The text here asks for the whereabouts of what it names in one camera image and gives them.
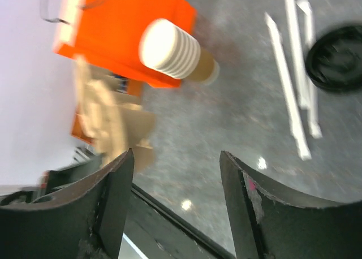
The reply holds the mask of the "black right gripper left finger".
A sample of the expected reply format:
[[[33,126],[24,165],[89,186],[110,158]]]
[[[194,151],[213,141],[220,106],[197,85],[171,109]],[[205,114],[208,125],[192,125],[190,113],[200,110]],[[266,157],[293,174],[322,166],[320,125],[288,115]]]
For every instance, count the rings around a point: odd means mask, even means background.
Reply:
[[[1,197],[2,258],[118,258],[134,172],[132,150],[91,172],[70,167],[60,189]]]

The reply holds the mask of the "cardboard cup carrier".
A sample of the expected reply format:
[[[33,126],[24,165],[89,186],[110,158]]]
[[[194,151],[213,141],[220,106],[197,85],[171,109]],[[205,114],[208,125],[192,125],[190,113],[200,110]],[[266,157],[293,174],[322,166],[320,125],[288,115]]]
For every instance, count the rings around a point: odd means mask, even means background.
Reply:
[[[102,154],[103,164],[132,149],[136,172],[151,165],[154,153],[149,136],[156,116],[143,110],[139,97],[118,91],[120,79],[91,65],[83,55],[74,57],[74,77],[80,124],[95,151]]]

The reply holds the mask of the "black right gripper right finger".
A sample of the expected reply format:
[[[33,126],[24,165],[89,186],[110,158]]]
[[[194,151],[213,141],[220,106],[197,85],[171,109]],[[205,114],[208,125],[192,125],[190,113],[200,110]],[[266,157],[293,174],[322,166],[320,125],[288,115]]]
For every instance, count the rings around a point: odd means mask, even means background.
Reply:
[[[226,151],[219,166],[237,258],[361,257],[361,202],[297,191]]]

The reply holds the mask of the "orange paper bag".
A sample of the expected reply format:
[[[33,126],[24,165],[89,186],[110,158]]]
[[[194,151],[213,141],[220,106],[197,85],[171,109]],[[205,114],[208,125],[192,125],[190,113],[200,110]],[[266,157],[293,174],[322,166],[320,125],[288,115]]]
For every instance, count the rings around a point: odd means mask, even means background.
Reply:
[[[180,81],[145,67],[139,42],[146,27],[164,18],[192,33],[196,9],[186,0],[62,0],[53,51],[88,62],[154,88]]]

